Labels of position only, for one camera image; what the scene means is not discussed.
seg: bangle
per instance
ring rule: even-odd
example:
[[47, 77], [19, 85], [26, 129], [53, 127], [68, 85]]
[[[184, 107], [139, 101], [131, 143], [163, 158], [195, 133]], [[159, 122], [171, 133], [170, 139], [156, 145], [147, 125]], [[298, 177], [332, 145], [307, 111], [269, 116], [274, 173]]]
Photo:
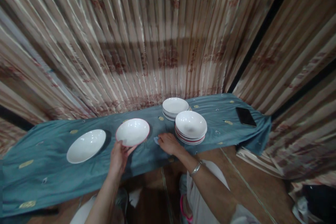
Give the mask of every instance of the bangle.
[[190, 174], [190, 177], [194, 176], [196, 174], [196, 172], [198, 172], [198, 170], [201, 167], [202, 162], [199, 162], [198, 165], [195, 167], [195, 169], [192, 171], [192, 173]]

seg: black phone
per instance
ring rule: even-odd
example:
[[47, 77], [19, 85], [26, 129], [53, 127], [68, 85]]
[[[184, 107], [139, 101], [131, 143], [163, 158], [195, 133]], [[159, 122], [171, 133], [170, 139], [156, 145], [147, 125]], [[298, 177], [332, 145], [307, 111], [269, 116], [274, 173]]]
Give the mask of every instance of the black phone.
[[241, 124], [256, 127], [256, 122], [253, 120], [253, 117], [250, 113], [250, 111], [247, 108], [236, 108], [238, 118], [241, 122]]

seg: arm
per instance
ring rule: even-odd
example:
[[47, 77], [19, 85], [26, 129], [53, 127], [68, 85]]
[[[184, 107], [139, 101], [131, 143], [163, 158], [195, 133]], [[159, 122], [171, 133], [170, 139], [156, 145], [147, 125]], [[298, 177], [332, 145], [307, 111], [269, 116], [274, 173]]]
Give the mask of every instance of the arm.
[[[175, 155], [191, 174], [198, 161], [178, 143], [173, 134], [164, 133], [159, 137], [160, 147], [168, 154]], [[238, 201], [229, 189], [203, 165], [192, 179], [216, 219], [220, 223], [230, 223]]]
[[122, 141], [114, 143], [107, 178], [98, 193], [85, 224], [108, 224], [111, 222], [120, 179], [125, 171], [127, 158], [135, 148], [136, 146], [131, 149], [123, 147]]

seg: fabric wall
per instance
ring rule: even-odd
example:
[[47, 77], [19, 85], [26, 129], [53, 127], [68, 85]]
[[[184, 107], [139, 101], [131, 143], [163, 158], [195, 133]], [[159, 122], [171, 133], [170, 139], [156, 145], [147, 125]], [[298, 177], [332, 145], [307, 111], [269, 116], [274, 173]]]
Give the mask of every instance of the fabric wall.
[[335, 58], [336, 1], [285, 0], [233, 93], [271, 115]]
[[273, 123], [265, 151], [286, 179], [336, 170], [336, 71]]
[[222, 92], [273, 0], [1, 0], [0, 104], [33, 124]]
[[0, 159], [25, 134], [26, 131], [0, 118]]

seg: table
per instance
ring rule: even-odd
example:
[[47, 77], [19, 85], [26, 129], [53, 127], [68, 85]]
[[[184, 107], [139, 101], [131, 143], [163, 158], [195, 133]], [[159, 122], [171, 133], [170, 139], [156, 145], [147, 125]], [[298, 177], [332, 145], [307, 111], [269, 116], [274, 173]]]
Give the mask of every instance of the table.
[[[268, 140], [271, 118], [254, 110], [233, 94], [215, 94], [187, 100], [193, 111], [207, 121], [205, 140], [185, 145], [195, 154], [219, 147], [237, 145], [261, 154]], [[257, 127], [242, 125], [235, 108], [248, 108]], [[122, 180], [149, 172], [176, 160], [154, 142], [163, 132], [174, 133], [174, 122], [162, 114], [162, 106], [86, 120], [56, 120], [36, 125], [3, 159], [3, 217], [60, 204], [101, 188], [110, 164], [115, 132], [125, 120], [141, 118], [150, 125], [146, 141], [129, 157]], [[71, 164], [66, 155], [82, 134], [103, 129], [106, 141], [91, 159]]]

